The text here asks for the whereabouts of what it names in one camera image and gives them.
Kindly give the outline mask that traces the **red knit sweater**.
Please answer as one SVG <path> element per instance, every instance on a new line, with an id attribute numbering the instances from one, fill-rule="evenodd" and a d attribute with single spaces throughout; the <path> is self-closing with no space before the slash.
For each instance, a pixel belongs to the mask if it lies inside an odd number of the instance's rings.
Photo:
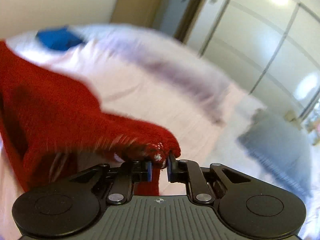
<path id="1" fill-rule="evenodd" d="M 137 193 L 159 193 L 160 170 L 180 146 L 167 129 L 104 113 L 78 80 L 15 55 L 1 42 L 1 137 L 22 189 L 48 185 L 81 170 L 86 157 L 147 160 L 152 180 Z"/>

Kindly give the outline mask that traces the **lilac blanket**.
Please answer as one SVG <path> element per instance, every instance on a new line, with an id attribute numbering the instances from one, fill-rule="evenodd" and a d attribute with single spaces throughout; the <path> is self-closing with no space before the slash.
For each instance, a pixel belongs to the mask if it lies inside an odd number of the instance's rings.
<path id="1" fill-rule="evenodd" d="M 112 31 L 107 44 L 115 54 L 187 94 L 212 122 L 223 122 L 231 81 L 185 44 L 153 29 L 130 27 Z"/>

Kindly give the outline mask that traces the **white bed duvet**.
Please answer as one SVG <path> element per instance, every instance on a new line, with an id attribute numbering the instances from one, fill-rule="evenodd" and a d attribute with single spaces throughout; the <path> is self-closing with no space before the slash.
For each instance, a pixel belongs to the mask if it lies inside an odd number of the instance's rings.
<path id="1" fill-rule="evenodd" d="M 248 131 L 257 110 L 270 111 L 264 104 L 230 80 L 223 103 L 223 122 L 212 122 L 199 104 L 176 86 L 109 49 L 108 35 L 121 27 L 139 28 L 123 24 L 72 26 L 71 31 L 83 38 L 85 44 L 64 52 L 44 47 L 35 31 L 9 37 L 6 43 L 17 55 L 34 64 L 84 80 L 102 110 L 167 128 L 177 138 L 183 159 L 194 160 L 201 166 L 222 163 L 288 190 L 238 142 L 238 137 Z M 306 205 L 307 217 L 299 235 L 302 239 L 319 239 L 317 148 L 311 147 L 311 196 L 300 198 Z"/>

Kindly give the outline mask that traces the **light blue cushion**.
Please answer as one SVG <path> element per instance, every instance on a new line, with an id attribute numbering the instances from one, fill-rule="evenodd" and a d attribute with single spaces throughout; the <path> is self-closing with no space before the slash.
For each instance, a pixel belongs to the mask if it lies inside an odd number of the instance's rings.
<path id="1" fill-rule="evenodd" d="M 311 145 L 292 123 L 259 109 L 238 142 L 288 190 L 303 198 L 311 196 Z"/>

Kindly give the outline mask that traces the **folded blue garment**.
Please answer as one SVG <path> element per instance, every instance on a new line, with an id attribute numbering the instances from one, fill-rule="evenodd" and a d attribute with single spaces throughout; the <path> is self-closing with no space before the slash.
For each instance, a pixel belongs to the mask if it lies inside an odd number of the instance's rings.
<path id="1" fill-rule="evenodd" d="M 85 44 L 84 39 L 70 31 L 68 27 L 39 30 L 36 37 L 44 47 L 54 51 L 67 51 Z"/>

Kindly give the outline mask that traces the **wooden door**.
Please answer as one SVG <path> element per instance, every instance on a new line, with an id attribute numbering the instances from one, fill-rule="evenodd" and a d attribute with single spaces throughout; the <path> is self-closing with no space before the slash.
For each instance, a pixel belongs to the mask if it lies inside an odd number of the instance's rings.
<path id="1" fill-rule="evenodd" d="M 112 23 L 151 27 L 161 0 L 117 0 Z"/>

